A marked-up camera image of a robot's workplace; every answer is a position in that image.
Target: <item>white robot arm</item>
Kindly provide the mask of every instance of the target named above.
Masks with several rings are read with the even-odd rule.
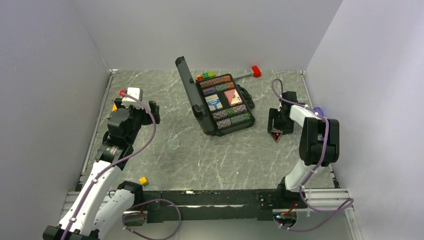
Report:
[[[127,96],[116,98],[114,101],[117,109],[110,114],[108,131],[98,148],[86,184],[59,224],[56,227],[46,228],[43,233],[44,240],[101,240],[124,211],[144,202],[143,187],[137,183],[124,181],[118,186],[112,199],[99,210],[111,185],[125,167],[126,161],[118,163],[119,160],[131,157],[134,151],[132,145],[141,126],[149,125],[153,121],[143,106],[128,97],[141,101],[143,92],[135,87],[129,87],[124,92]],[[154,122],[159,124],[159,106],[154,101],[149,101],[149,106]]]
[[[301,183],[313,169],[315,172],[334,163],[339,158],[339,122],[335,119],[329,121],[329,135],[326,143],[325,158],[320,166],[316,167],[323,150],[324,141],[322,136],[325,131],[325,123],[305,106],[297,104],[296,92],[284,92],[281,97],[286,101],[280,101],[278,109],[270,108],[268,119],[268,132],[281,135],[290,134],[294,130],[294,123],[302,127],[299,144],[300,158],[297,164],[284,178],[285,189],[291,192],[299,192]]]

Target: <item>small colored block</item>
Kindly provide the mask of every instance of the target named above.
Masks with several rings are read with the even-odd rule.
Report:
[[[149,181],[147,181],[147,178],[144,176],[140,178],[140,183],[143,185],[143,187],[147,186],[149,184]]]

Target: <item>marble pattern floor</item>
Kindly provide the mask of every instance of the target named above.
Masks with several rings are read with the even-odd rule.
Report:
[[[244,70],[192,70],[198,74],[215,72],[236,76]],[[269,108],[277,108],[278,99],[271,90],[271,80],[280,78],[285,91],[297,92],[299,102],[309,103],[299,71],[265,70],[260,78],[246,77],[237,81],[247,89],[255,102],[252,114],[254,126],[225,136],[205,135],[196,121],[180,75],[176,70],[117,71],[112,80],[93,148],[87,165],[88,173],[104,132],[107,115],[121,89],[143,89],[143,101],[156,101],[161,122],[151,144],[131,158],[123,173],[112,186],[122,181],[139,182],[146,177],[146,190],[232,190],[276,188],[299,159],[301,128],[284,135],[278,143],[267,133]],[[152,126],[142,126],[134,149],[140,148],[151,136]],[[172,150],[169,139],[179,140]],[[331,173],[324,168],[308,183],[309,188],[333,188]]]

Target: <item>red hammer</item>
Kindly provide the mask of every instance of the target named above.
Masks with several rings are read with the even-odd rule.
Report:
[[[253,76],[255,78],[259,78],[261,76],[261,70],[259,70],[258,66],[252,66],[250,72],[246,72],[238,76],[233,76],[232,79],[236,81],[238,79],[242,79],[242,78],[250,77],[250,76]]]

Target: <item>purple cable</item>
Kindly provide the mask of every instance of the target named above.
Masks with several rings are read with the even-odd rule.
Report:
[[[128,94],[126,94],[126,93],[122,93],[123,94],[123,96],[124,97],[128,97],[128,98],[130,98],[130,99],[132,99],[132,100],[134,100],[134,101],[136,101],[137,103],[139,103],[141,106],[143,106],[143,108],[145,109],[145,111],[148,113],[148,115],[150,116],[150,118],[151,118],[151,123],[153,124],[153,132],[152,132],[152,134],[151,134],[151,137],[149,138],[149,140],[139,149],[139,150],[137,150],[137,151],[135,151],[135,152],[133,152],[132,154],[130,154],[130,155],[128,155],[128,156],[126,156],[126,157],[123,157],[123,158],[121,158],[121,159],[119,159],[118,161],[116,161],[116,162],[114,162],[114,163],[112,163],[112,164],[110,164],[109,166],[107,166],[107,167],[105,167],[101,172],[99,172],[97,175],[96,175],[96,177],[90,182],[90,184],[88,185],[88,187],[87,187],[87,190],[84,192],[84,194],[82,195],[82,197],[81,197],[81,201],[79,201],[79,203],[78,203],[78,205],[76,206],[76,209],[75,209],[75,211],[73,212],[73,215],[72,215],[72,217],[71,217],[71,219],[72,218],[76,218],[77,217],[77,215],[78,215],[78,213],[80,212],[80,210],[81,210],[81,207],[83,206],[83,204],[84,204],[84,202],[86,201],[86,199],[87,199],[87,196],[89,195],[89,193],[90,193],[90,191],[91,191],[91,189],[93,188],[93,186],[94,186],[94,184],[96,184],[96,182],[97,182],[97,180],[107,171],[107,170],[109,170],[110,168],[112,168],[112,167],[114,167],[114,166],[116,166],[116,165],[118,165],[118,164],[120,164],[120,163],[122,163],[122,162],[124,162],[124,161],[127,161],[128,159],[130,159],[130,158],[132,158],[132,157],[134,157],[135,155],[137,155],[138,153],[140,153],[141,151],[143,151],[151,142],[152,142],[152,140],[153,140],[153,137],[155,136],[155,133],[156,133],[156,121],[155,121],[155,117],[153,116],[153,114],[152,114],[152,112],[147,108],[147,106],[144,104],[144,103],[142,103],[140,100],[138,100],[137,98],[134,98],[134,97],[132,97],[132,96],[130,96],[130,95],[128,95]],[[69,230],[71,229],[71,227],[72,227],[72,220],[71,219],[69,219],[69,223],[67,224],[67,226],[66,226],[66,228],[65,228],[65,231],[63,232],[63,234],[62,234],[62,237],[60,238],[60,240],[65,240],[65,238],[66,238],[66,235],[68,234],[68,232],[69,232]]]
[[[302,104],[299,104],[299,103],[297,103],[297,102],[293,102],[293,101],[289,101],[289,100],[287,100],[287,99],[284,99],[284,98],[282,98],[281,97],[281,95],[280,94],[278,94],[277,93],[277,91],[275,90],[275,88],[274,88],[274,83],[276,82],[276,81],[278,81],[279,83],[280,83],[280,85],[281,85],[281,94],[283,94],[283,82],[280,80],[280,79],[278,79],[278,78],[276,78],[276,79],[274,79],[274,80],[272,80],[272,82],[271,82],[271,89],[272,89],[272,91],[274,92],[274,94],[277,96],[277,98],[278,99],[280,99],[281,101],[284,101],[284,102],[286,102],[286,103],[289,103],[289,104],[292,104],[292,105],[296,105],[296,106],[299,106],[299,107],[301,107],[301,108],[305,108],[305,109],[307,109],[308,111],[310,111],[311,113],[313,113],[313,114],[315,114],[318,118],[320,118],[320,119],[322,119],[322,120],[324,120],[324,122],[325,122],[325,132],[324,132],[324,142],[323,142],[323,144],[322,144],[322,152],[321,152],[321,157],[320,157],[320,159],[319,159],[319,161],[318,161],[318,163],[315,165],[315,167],[313,167],[312,168],[312,170],[311,170],[311,172],[306,176],[306,178],[300,183],[300,187],[299,187],[299,194],[300,194],[300,198],[302,199],[302,201],[306,204],[306,206],[308,207],[308,208],[310,208],[310,209],[312,209],[312,210],[314,210],[314,211],[316,211],[316,212],[320,212],[320,213],[333,213],[333,214],[331,214],[328,218],[326,218],[324,221],[322,221],[320,224],[318,224],[317,226],[316,226],[316,228],[310,228],[310,229],[317,229],[317,228],[319,228],[319,227],[321,227],[323,224],[325,224],[328,220],[330,220],[333,216],[334,216],[334,214],[336,214],[336,213],[338,213],[338,212],[341,212],[341,211],[344,211],[344,210],[346,210],[347,208],[349,208],[349,207],[351,207],[352,206],[352,204],[354,203],[354,199],[353,198],[348,198],[346,201],[344,201],[337,209],[334,209],[334,210],[321,210],[321,209],[317,209],[317,208],[315,208],[315,207],[313,207],[313,206],[311,206],[307,201],[306,201],[306,199],[304,198],[304,195],[302,194],[302,192],[303,192],[303,189],[302,189],[302,186],[305,186],[305,184],[309,181],[309,179],[312,177],[312,175],[314,174],[314,171],[315,170],[317,170],[317,168],[319,168],[320,166],[321,166],[321,164],[323,163],[323,161],[324,161],[324,157],[325,157],[325,155],[326,155],[326,148],[327,148],[327,141],[328,141],[328,137],[329,137],[329,126],[330,126],[330,123],[329,123],[329,121],[328,121],[328,119],[326,118],[326,117],[324,117],[324,116],[321,116],[321,115],[319,115],[319,114],[317,114],[313,109],[311,109],[310,107],[307,107],[307,106],[305,106],[305,105],[302,105]],[[293,229],[293,230],[291,230],[291,231],[295,231],[295,232],[307,232],[307,231],[302,231],[302,229]]]
[[[158,199],[153,199],[153,200],[149,200],[149,201],[145,201],[145,202],[139,203],[137,205],[132,206],[131,208],[136,208],[136,207],[139,207],[139,206],[142,206],[142,205],[145,205],[145,204],[149,204],[149,203],[152,203],[152,202],[157,202],[157,201],[163,201],[163,202],[167,202],[167,203],[171,204],[176,209],[176,212],[178,213],[178,225],[176,226],[175,230],[169,236],[167,236],[165,238],[158,238],[158,239],[151,238],[151,237],[148,237],[148,236],[144,236],[143,234],[141,234],[141,233],[139,233],[137,231],[134,231],[133,229],[131,229],[128,226],[125,225],[125,219],[128,216],[135,216],[135,215],[141,216],[142,215],[141,212],[131,212],[131,213],[125,214],[122,217],[122,226],[124,226],[124,228],[126,230],[130,231],[131,233],[133,233],[133,234],[135,234],[135,235],[137,235],[139,237],[142,237],[144,239],[147,239],[147,240],[167,240],[167,239],[171,238],[172,236],[174,236],[177,233],[177,231],[178,231],[178,229],[180,228],[180,225],[181,225],[181,212],[178,209],[177,205],[175,205],[175,203],[171,202],[170,200],[158,198]]]
[[[346,201],[343,202],[337,209],[341,209],[343,205],[346,204]],[[321,227],[322,225],[326,224],[334,215],[336,215],[337,212],[333,212],[332,214],[330,214],[330,216],[328,216],[326,219],[324,219],[322,222],[320,222],[318,225],[313,226],[311,228],[307,228],[307,229],[292,229],[291,227],[286,227],[282,224],[280,224],[276,219],[274,219],[274,222],[276,222],[278,224],[278,226],[280,228],[283,228],[287,231],[292,231],[292,232],[310,232],[310,231],[314,231],[316,229],[318,229],[319,227]]]

